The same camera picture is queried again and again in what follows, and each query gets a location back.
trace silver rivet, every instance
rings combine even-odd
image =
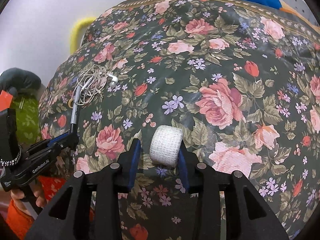
[[[110,168],[112,168],[112,169],[117,169],[117,168],[119,168],[120,167],[120,164],[119,163],[111,163],[110,164]]]
[[[242,177],[242,172],[241,171],[235,171],[233,173],[237,178],[241,178]]]
[[[76,177],[76,178],[80,178],[82,176],[82,171],[76,171],[73,176]]]
[[[205,163],[198,163],[197,164],[198,169],[204,170],[207,167],[207,164]]]

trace white earbud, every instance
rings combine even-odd
[[[107,73],[107,75],[109,77],[112,77],[112,81],[110,82],[109,87],[115,88],[117,86],[117,84],[118,84],[119,79],[116,76],[114,76],[114,75],[112,75],[110,73]]]

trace tangled cable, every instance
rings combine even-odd
[[[112,77],[109,86],[115,88],[118,78],[107,73],[104,67],[95,64],[90,69],[82,71],[77,78],[76,87],[72,93],[73,98],[77,87],[81,87],[81,96],[77,105],[83,106],[89,104],[97,94],[101,94],[108,77]]]

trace white bandage roll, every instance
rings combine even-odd
[[[168,125],[160,125],[153,135],[150,145],[150,159],[156,163],[175,167],[182,142],[182,130]]]

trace floral tablecloth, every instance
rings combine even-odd
[[[99,171],[139,138],[134,188],[119,194],[123,238],[191,239],[197,195],[148,154],[156,128],[171,125],[199,160],[241,170],[294,238],[319,201],[319,38],[294,15],[241,0],[129,0],[107,10],[40,101],[42,136],[55,137],[68,129],[81,71],[98,64],[119,77],[81,109],[77,150],[58,157],[54,174]],[[224,228],[223,194],[221,214]]]

